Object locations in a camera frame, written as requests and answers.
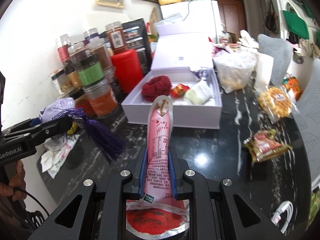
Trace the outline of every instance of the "human hand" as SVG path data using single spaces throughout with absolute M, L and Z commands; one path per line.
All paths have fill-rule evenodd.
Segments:
M 24 181 L 24 177 L 26 172 L 23 168 L 23 163 L 21 160 L 17 161 L 16 165 L 16 174 L 10 179 L 9 186 L 0 182 L 0 196 L 10 197 L 12 196 L 12 200 L 24 200 L 27 195 L 20 191 L 13 191 L 14 187 L 21 188 L 26 190 L 26 183 Z

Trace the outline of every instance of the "black marble countertop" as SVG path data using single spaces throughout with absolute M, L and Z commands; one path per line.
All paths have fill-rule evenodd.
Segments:
M 294 206 L 287 229 L 288 239 L 300 239 L 307 228 L 311 181 L 307 155 L 293 118 L 272 125 L 263 115 L 249 88 L 230 94 L 221 92 L 220 130 L 175 127 L 170 145 L 189 167 L 208 179 L 231 179 L 247 193 L 268 217 L 286 200 Z M 41 177 L 57 204 L 61 203 L 84 179 L 101 181 L 123 170 L 130 159 L 138 156 L 147 143 L 147 126 L 129 124 L 120 109 L 102 121 L 112 132 L 127 142 L 126 152 L 109 165 L 86 134 L 82 135 L 55 179 L 41 172 Z M 260 128 L 273 127 L 276 139 L 293 147 L 292 151 L 264 163 L 253 163 L 242 142 Z

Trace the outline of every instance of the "red bottle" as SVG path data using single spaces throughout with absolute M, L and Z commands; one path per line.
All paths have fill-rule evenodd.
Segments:
M 116 68 L 116 76 L 125 94 L 129 94 L 143 79 L 138 54 L 134 49 L 113 55 L 111 61 Z

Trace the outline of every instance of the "black bag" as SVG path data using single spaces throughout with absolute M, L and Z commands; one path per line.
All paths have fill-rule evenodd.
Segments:
M 269 0 L 269 11 L 266 16 L 265 26 L 270 32 L 275 32 L 277 30 L 275 9 L 271 0 Z

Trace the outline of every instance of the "chair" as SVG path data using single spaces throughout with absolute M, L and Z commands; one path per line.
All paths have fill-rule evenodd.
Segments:
M 302 136 L 311 173 L 312 190 L 320 184 L 320 59 L 313 61 L 312 74 L 293 113 Z
M 270 38 L 263 34 L 258 35 L 258 43 L 258 52 L 274 58 L 271 82 L 276 86 L 281 85 L 292 60 L 292 46 L 283 39 Z

